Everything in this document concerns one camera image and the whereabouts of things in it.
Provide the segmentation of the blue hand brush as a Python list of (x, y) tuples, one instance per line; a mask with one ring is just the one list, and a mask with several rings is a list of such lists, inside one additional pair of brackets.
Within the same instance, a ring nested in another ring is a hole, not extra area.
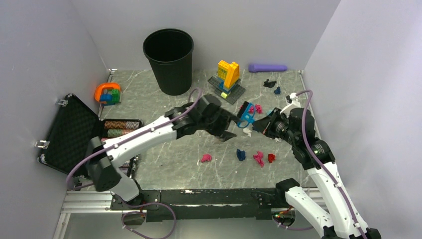
[(240, 107), (237, 117), (239, 121), (236, 123), (238, 128), (247, 128), (250, 124), (255, 122), (254, 116), (256, 114), (255, 105), (244, 101)]

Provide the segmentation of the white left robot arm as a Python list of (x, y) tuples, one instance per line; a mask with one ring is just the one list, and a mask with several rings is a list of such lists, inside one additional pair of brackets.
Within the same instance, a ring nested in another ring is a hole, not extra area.
[(174, 107), (152, 123), (123, 136), (106, 141), (92, 138), (85, 167), (97, 192), (113, 192), (130, 209), (137, 209), (143, 202), (142, 189), (136, 180), (120, 170), (123, 163), (156, 145), (192, 135), (198, 130), (227, 141), (236, 137), (228, 131), (230, 123), (239, 121), (238, 116), (221, 106), (217, 97), (207, 94)]

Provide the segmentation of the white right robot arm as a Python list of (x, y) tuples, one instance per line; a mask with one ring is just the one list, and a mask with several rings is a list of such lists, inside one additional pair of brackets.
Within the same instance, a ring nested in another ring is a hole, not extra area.
[(304, 108), (288, 114), (275, 108), (256, 120), (253, 130), (291, 146), (294, 158), (315, 182), (327, 207), (324, 210), (293, 178), (275, 186), (274, 199), (281, 206), (292, 206), (313, 226), (322, 239), (379, 239), (380, 232), (368, 226), (351, 201), (328, 144), (316, 136), (315, 119)]

